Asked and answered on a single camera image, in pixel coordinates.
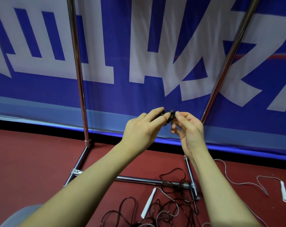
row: right hand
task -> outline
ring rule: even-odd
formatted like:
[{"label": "right hand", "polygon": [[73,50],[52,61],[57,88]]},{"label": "right hand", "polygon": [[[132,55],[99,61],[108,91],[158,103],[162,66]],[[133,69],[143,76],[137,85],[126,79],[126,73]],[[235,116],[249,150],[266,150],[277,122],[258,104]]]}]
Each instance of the right hand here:
[{"label": "right hand", "polygon": [[171,122],[170,131],[180,137],[185,155],[192,158],[198,152],[207,151],[202,122],[188,112],[177,111],[175,115],[176,119]]}]

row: red floor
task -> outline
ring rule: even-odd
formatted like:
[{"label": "red floor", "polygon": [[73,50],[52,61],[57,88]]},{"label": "red floor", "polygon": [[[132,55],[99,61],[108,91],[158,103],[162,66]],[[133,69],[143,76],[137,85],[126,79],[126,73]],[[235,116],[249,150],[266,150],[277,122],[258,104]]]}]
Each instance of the red floor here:
[{"label": "red floor", "polygon": [[[0,224],[17,210],[46,202],[62,188],[71,169],[84,148],[84,142],[66,138],[44,136],[0,130]],[[111,145],[96,144],[84,168],[105,155]],[[217,163],[221,170],[222,163]],[[227,173],[235,182],[254,182],[257,175],[273,175],[284,181],[286,170],[269,167],[226,162]],[[173,168],[186,169],[183,156],[162,152],[146,151],[132,162],[121,175],[158,179],[159,174]],[[181,173],[168,176],[168,180],[179,181]],[[286,226],[286,203],[281,199],[280,183],[274,179],[260,179],[269,196],[254,186],[233,188],[244,202],[271,226]],[[136,220],[153,189],[153,186],[115,182],[110,187],[88,226],[97,226],[102,216],[109,210],[117,210],[127,196],[138,200]],[[164,195],[156,193],[155,198],[166,201]],[[126,203],[122,213],[130,219],[132,202]],[[208,221],[205,203],[198,202],[199,221]],[[186,220],[181,215],[176,219],[182,226]],[[107,219],[107,226],[115,223],[115,215]]]}]

